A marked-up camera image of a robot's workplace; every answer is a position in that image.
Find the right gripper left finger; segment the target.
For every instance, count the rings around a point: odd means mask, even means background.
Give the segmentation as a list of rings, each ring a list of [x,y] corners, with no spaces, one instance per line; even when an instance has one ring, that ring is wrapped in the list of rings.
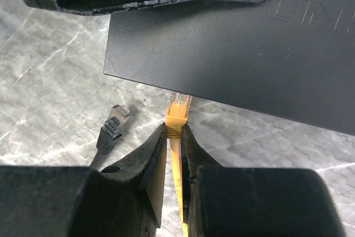
[[[102,171],[1,166],[2,236],[155,236],[161,226],[166,126]]]

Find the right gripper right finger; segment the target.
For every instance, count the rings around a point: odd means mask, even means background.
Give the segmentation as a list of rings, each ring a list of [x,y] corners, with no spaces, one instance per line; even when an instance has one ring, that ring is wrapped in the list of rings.
[[[181,130],[189,236],[345,236],[324,180],[302,168],[225,167]]]

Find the black network switch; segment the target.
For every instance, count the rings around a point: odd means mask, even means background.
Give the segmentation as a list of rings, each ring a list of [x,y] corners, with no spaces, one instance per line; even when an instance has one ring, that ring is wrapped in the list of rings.
[[[354,0],[112,14],[104,73],[354,134]]]

